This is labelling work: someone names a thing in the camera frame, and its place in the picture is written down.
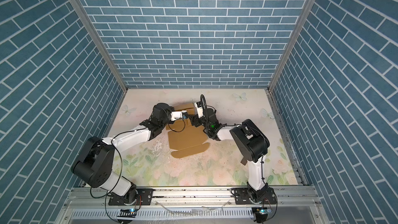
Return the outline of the brown cardboard box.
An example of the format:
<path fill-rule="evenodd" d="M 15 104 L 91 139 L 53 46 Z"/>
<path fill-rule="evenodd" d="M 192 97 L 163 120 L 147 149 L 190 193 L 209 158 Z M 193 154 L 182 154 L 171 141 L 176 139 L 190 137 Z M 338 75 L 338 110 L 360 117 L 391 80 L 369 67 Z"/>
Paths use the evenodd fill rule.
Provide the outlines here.
<path fill-rule="evenodd" d="M 181 159 L 203 153 L 209 149 L 208 136 L 204 133 L 204 127 L 200 123 L 195 127 L 190 119 L 175 120 L 166 126 L 171 155 Z"/>

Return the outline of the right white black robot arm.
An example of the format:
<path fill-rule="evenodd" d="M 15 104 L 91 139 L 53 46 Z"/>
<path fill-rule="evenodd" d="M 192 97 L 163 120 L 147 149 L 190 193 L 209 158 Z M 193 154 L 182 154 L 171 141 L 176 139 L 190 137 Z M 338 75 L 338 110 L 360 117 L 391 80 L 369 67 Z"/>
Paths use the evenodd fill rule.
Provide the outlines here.
<path fill-rule="evenodd" d="M 212 140 L 234 140 L 248 167 L 248 195 L 253 202 L 264 200 L 269 190 L 264 173 L 264 158 L 270 143 L 254 122 L 246 119 L 239 124 L 221 124 L 212 108 L 187 117 L 193 126 L 203 126 L 204 133 Z"/>

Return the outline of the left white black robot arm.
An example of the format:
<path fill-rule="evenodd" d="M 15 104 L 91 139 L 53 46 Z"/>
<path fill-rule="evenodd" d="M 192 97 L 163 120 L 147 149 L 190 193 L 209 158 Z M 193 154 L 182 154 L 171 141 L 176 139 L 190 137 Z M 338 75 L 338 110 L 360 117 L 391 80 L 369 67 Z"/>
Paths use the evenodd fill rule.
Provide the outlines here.
<path fill-rule="evenodd" d="M 150 117 L 137 127 L 106 138 L 89 138 L 71 165 L 71 171 L 91 188 L 104 189 L 109 195 L 120 197 L 123 204 L 130 205 L 137 199 L 136 185 L 122 177 L 121 172 L 113 171 L 114 156 L 153 140 L 167 125 L 186 117 L 187 111 L 176 111 L 165 103 L 158 103 Z"/>

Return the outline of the right green circuit board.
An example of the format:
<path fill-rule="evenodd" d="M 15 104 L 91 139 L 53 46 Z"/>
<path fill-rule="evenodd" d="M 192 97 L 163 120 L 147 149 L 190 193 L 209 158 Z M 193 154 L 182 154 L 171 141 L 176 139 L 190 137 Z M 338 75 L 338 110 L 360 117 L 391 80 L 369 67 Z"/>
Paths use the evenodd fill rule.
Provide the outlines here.
<path fill-rule="evenodd" d="M 268 215 L 272 213 L 272 209 L 266 207 L 253 208 L 252 210 L 255 215 Z"/>

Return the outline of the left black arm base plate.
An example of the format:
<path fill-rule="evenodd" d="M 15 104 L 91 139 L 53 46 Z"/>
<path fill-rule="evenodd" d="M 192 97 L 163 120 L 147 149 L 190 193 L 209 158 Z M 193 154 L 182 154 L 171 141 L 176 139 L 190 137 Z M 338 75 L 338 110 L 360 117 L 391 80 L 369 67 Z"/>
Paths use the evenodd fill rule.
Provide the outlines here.
<path fill-rule="evenodd" d="M 119 196 L 113 192 L 109 196 L 110 206 L 142 206 L 150 205 L 154 190 L 151 188 L 131 189 L 126 195 Z"/>

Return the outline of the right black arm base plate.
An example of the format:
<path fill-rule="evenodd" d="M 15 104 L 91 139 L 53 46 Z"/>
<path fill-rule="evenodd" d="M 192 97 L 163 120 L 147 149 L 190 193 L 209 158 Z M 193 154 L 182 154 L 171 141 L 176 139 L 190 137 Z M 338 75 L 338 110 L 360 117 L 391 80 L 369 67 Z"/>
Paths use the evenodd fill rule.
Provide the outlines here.
<path fill-rule="evenodd" d="M 274 189 L 264 186 L 260 190 L 254 190 L 250 186 L 247 188 L 232 188 L 230 193 L 234 197 L 236 205 L 249 204 L 276 204 L 277 197 Z"/>

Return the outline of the aluminium mounting rail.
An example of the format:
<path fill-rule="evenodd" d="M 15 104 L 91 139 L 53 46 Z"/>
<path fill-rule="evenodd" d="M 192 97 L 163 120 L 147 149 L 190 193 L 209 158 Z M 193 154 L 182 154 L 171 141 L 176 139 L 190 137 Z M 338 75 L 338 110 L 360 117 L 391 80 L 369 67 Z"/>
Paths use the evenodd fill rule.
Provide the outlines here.
<path fill-rule="evenodd" d="M 265 195 L 265 206 L 308 206 L 319 207 L 321 201 L 313 186 L 273 186 Z M 103 194 L 101 189 L 74 188 L 66 200 L 67 207 L 101 208 L 108 203 L 111 207 L 126 207 L 117 203 L 118 197 L 92 198 L 95 193 Z M 244 186 L 201 186 L 201 187 L 139 187 L 137 200 L 132 207 L 189 207 L 189 206 L 255 206 L 258 201 L 250 198 Z"/>

